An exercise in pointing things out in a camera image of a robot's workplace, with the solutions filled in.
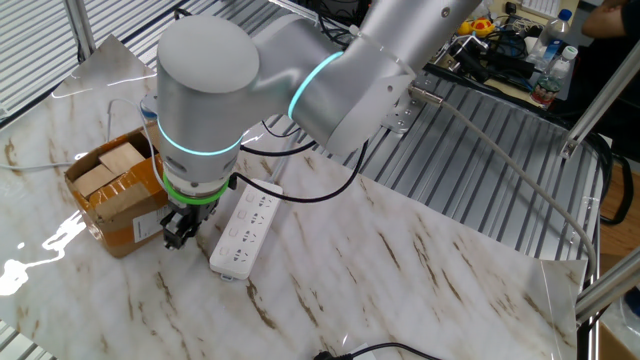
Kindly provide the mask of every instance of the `plastic bottle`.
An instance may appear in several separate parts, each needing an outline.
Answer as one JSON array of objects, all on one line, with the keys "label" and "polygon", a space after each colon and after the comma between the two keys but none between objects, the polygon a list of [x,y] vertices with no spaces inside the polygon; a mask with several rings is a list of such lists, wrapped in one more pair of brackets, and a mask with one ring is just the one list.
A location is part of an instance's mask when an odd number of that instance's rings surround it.
[{"label": "plastic bottle", "polygon": [[545,108],[553,102],[558,95],[564,80],[571,70],[571,61],[578,55],[578,50],[573,46],[567,46],[562,51],[562,56],[551,63],[551,66],[540,75],[538,82],[531,91],[531,99],[542,104]]},{"label": "plastic bottle", "polygon": [[527,61],[534,64],[536,69],[542,71],[547,68],[553,56],[558,52],[564,37],[569,32],[569,19],[571,11],[563,9],[557,19],[551,19],[540,33],[538,41],[527,56]]}]

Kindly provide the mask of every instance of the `metal bracket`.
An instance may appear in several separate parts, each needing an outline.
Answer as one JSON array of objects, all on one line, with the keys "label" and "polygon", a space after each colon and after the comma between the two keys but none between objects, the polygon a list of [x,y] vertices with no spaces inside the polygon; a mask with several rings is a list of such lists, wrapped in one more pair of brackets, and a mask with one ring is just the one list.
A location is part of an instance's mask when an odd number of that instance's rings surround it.
[{"label": "metal bracket", "polygon": [[418,118],[424,102],[412,99],[408,91],[400,95],[400,99],[382,120],[382,126],[397,134],[404,134]]},{"label": "metal bracket", "polygon": [[605,306],[619,299],[640,282],[640,247],[620,260],[611,270],[578,295],[578,324],[589,320]]}]

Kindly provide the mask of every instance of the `marble surface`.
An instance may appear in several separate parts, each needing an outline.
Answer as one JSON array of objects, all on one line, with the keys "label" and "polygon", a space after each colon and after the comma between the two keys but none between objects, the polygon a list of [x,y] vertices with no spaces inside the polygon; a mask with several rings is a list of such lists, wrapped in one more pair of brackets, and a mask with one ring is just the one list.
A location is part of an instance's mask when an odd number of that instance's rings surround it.
[{"label": "marble surface", "polygon": [[[0,132],[2,161],[66,161],[98,146],[109,100],[137,102],[154,83],[109,38]],[[126,104],[114,111],[113,134],[139,126]],[[285,140],[256,126],[245,142],[276,150]],[[265,178],[273,163],[241,154],[236,169]],[[312,197],[348,176],[305,152],[280,185]],[[61,170],[1,171],[0,318],[65,360],[311,359],[385,341],[452,360],[576,358],[584,261],[526,257],[359,176],[330,201],[281,204],[249,280],[225,282],[208,256],[241,191],[180,251],[154,241],[117,260],[86,229]]]},{"label": "marble surface", "polygon": [[624,303],[622,298],[614,301],[602,314],[604,324],[633,355],[640,359],[640,318]]}]

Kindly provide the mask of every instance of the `green led ring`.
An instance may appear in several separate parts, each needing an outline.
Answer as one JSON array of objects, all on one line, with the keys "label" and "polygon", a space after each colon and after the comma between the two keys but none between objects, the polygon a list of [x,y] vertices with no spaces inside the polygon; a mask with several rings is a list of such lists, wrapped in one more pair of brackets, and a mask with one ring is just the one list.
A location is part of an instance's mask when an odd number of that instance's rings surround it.
[{"label": "green led ring", "polygon": [[162,181],[164,182],[164,187],[167,189],[167,193],[169,193],[169,195],[171,195],[171,197],[173,197],[174,199],[176,199],[176,200],[178,200],[180,202],[188,204],[188,205],[207,205],[207,204],[211,204],[212,202],[218,200],[220,198],[220,196],[222,196],[222,194],[224,194],[224,192],[229,187],[229,179],[227,179],[227,181],[222,186],[222,189],[220,189],[220,191],[218,191],[217,193],[209,196],[208,198],[194,199],[194,198],[190,198],[190,197],[184,196],[184,195],[180,194],[179,192],[177,192],[171,186],[171,183],[169,183],[169,180],[167,179],[167,174],[164,174],[164,173],[162,174]]}]

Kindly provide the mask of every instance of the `white power strip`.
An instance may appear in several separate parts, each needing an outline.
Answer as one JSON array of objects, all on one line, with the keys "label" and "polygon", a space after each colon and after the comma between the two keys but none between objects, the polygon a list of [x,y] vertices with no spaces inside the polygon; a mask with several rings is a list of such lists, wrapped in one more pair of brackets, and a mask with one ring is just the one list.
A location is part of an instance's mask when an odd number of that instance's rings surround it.
[{"label": "white power strip", "polygon": [[[282,194],[278,185],[256,179],[253,182]],[[247,185],[211,254],[211,270],[222,274],[223,280],[248,278],[279,204],[280,199]]]}]

